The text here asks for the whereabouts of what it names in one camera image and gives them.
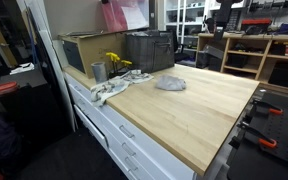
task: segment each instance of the backpack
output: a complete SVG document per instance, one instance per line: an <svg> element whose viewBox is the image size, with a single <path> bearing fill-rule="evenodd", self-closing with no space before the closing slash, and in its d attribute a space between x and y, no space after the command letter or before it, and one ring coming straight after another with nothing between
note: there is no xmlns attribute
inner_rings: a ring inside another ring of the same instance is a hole
<svg viewBox="0 0 288 180"><path fill-rule="evenodd" d="M19 170L22 153L22 138L6 117L0 113L0 172L5 175Z"/></svg>

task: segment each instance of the dark floor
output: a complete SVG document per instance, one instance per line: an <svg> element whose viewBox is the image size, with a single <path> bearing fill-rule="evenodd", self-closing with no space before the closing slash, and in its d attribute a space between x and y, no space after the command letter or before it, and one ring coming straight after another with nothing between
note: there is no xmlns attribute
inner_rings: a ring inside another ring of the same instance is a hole
<svg viewBox="0 0 288 180"><path fill-rule="evenodd" d="M122 180L127 179L87 129L58 141L40 152L22 170L19 180Z"/></svg>

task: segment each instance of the towel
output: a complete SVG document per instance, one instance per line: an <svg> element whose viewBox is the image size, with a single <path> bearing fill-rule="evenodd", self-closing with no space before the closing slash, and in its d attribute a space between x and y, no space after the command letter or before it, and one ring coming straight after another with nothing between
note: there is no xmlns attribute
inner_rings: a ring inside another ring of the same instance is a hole
<svg viewBox="0 0 288 180"><path fill-rule="evenodd" d="M163 75L158 79L156 88L164 89L167 91L182 91L186 89L186 83L183 79Z"/></svg>
<svg viewBox="0 0 288 180"><path fill-rule="evenodd" d="M106 99L123 92L130 84L142 83L152 78L153 76L150 74L141 74L141 70L129 71L123 76L117 76L93 86L91 88L91 102L93 106L103 106Z"/></svg>

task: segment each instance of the white cloth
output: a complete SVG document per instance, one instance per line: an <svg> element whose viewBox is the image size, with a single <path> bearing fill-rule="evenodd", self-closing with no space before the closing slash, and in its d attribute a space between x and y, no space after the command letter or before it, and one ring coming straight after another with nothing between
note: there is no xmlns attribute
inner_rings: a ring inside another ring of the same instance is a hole
<svg viewBox="0 0 288 180"><path fill-rule="evenodd" d="M164 89L167 91L182 91L186 89L186 83L183 79L163 75L158 79L156 88Z"/></svg>
<svg viewBox="0 0 288 180"><path fill-rule="evenodd" d="M120 76L120 78L130 82L131 84L138 84L149 81L153 79L154 76L147 73L142 74L141 70L131 70L125 73L123 76Z"/></svg>
<svg viewBox="0 0 288 180"><path fill-rule="evenodd" d="M25 64L20 64L18 68L13 69L10 72L10 75L12 74L17 74L25 71L30 71L34 69L34 64L33 63L25 63Z"/></svg>
<svg viewBox="0 0 288 180"><path fill-rule="evenodd" d="M123 92L130 84L142 83L153 78L150 74L141 74L141 70L132 70L123 76L97 84L91 88L91 102L93 106L99 107L109 97Z"/></svg>

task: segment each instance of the drawer handle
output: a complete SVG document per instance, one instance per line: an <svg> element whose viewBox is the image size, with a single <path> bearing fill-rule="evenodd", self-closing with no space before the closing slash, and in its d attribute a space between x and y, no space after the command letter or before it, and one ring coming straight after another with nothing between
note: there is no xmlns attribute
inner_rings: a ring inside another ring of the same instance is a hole
<svg viewBox="0 0 288 180"><path fill-rule="evenodd" d="M85 111L85 103L82 101L82 99L78 99L78 102L79 102L79 104L81 105L81 111L82 112L84 112Z"/></svg>
<svg viewBox="0 0 288 180"><path fill-rule="evenodd" d="M134 156L136 153L130 148L128 147L128 145L126 143L122 144L122 148L127 152L127 154L129 154L130 156Z"/></svg>
<svg viewBox="0 0 288 180"><path fill-rule="evenodd" d="M125 158L125 162L126 162L126 164L129 166L129 170L128 171L135 171L135 170L137 170L138 168L137 168L137 166L135 166L135 164L130 160L130 158L128 158L128 157L126 157Z"/></svg>
<svg viewBox="0 0 288 180"><path fill-rule="evenodd" d="M133 172L132 170L128 170L128 172L129 172L130 175L133 177L133 179L135 179L135 180L140 180L140 179L134 174L134 172Z"/></svg>
<svg viewBox="0 0 288 180"><path fill-rule="evenodd" d="M74 88L78 91L78 92L80 92L81 91L81 89L80 88L78 88L77 86L74 86Z"/></svg>
<svg viewBox="0 0 288 180"><path fill-rule="evenodd" d="M134 137L134 134L130 133L123 125L120 126L120 130L129 138Z"/></svg>

